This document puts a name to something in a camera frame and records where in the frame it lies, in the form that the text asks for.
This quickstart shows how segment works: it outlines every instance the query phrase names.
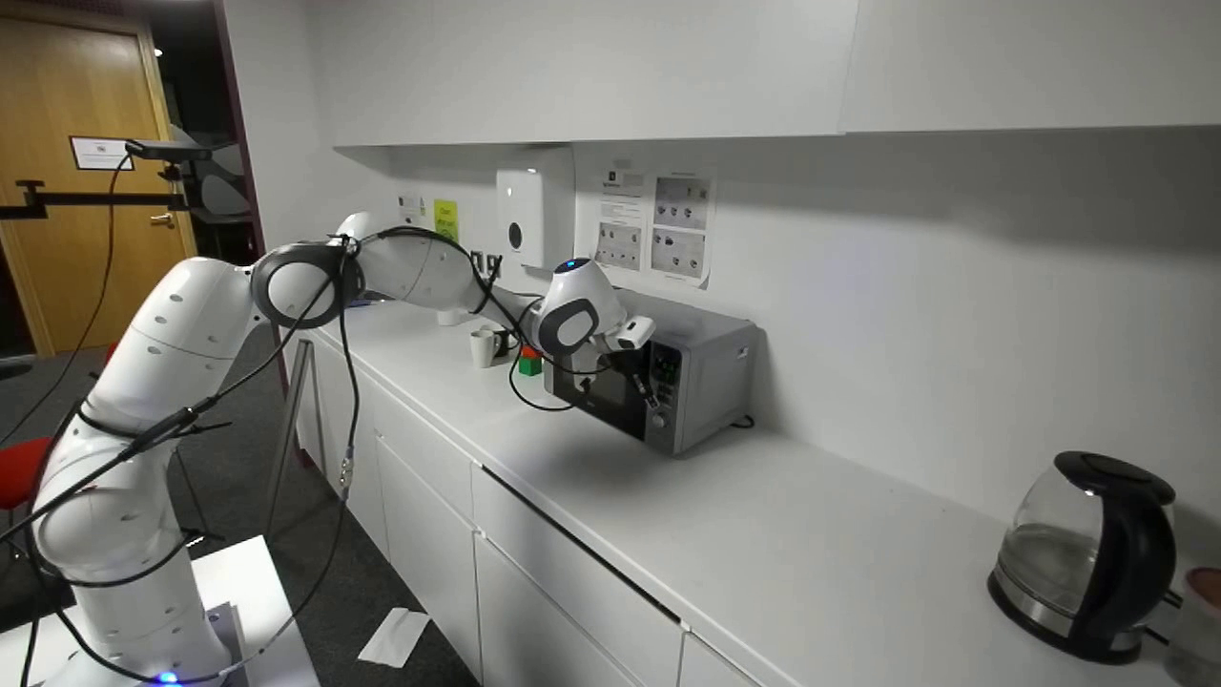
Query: countertop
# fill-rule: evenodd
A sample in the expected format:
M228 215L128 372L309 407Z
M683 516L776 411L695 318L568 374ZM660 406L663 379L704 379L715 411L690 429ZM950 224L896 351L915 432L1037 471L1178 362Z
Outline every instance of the countertop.
M472 326L388 301L346 312L360 372L743 673L817 687L1173 687L1153 657L1084 666L1013 628L985 587L1009 523L776 432L663 457L585 411L532 411L505 365L468 362Z

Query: kettle handle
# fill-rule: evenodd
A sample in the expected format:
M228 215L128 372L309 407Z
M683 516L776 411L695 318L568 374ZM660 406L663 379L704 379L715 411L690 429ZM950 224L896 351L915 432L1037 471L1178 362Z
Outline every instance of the kettle handle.
M1106 490L1095 580L1071 636L1106 642L1137 628L1164 598L1173 577L1174 530L1164 508L1150 494Z

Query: kettle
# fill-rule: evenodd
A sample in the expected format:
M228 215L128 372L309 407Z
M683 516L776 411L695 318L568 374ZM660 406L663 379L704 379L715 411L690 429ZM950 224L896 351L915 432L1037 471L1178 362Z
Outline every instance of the kettle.
M1057 453L1004 536L990 593L1034 636L1099 666L1142 653L1137 624L1174 577L1174 490L1106 453Z

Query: cabinet door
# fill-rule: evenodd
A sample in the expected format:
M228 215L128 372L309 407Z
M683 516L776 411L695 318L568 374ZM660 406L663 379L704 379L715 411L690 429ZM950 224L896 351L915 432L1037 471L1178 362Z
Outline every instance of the cabinet door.
M489 687L629 687L489 540L477 540Z
M477 523L624 673L677 685L683 631L673 612L489 472L477 476Z
M387 386L367 381L364 400L369 429L377 429L377 435L411 462L420 480L468 523L472 457Z
M480 675L472 526L420 480L407 465L407 446L398 452L382 435L369 446L382 462L388 564L449 636L465 670Z
M300 339L293 351L309 362L298 406L298 443L318 462L337 494L346 490L346 429L350 429L350 379L344 355L325 339Z
M723 659L695 635L683 642L683 685L681 687L756 687L743 673Z
M845 129L1218 125L1221 3L863 0Z
M840 125L860 0L313 0L337 147Z
M346 462L350 379L344 355L325 339L309 339L307 348L309 362L298 406L298 446L318 462L318 471L328 476L337 494L346 490L346 508L355 523L387 553L382 465L377 452L367 446L367 419L360 419L355 429L355 453Z

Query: wall socket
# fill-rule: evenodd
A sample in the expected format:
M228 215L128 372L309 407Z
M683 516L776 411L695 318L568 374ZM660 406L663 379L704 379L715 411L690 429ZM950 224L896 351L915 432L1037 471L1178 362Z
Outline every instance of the wall socket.
M598 222L598 262L643 273L643 224Z
M707 231L710 224L710 180L657 176L652 224Z
M652 273L704 279L707 245L704 234L652 231Z
M424 224L429 231L429 198L416 190L398 196L398 215L406 224Z

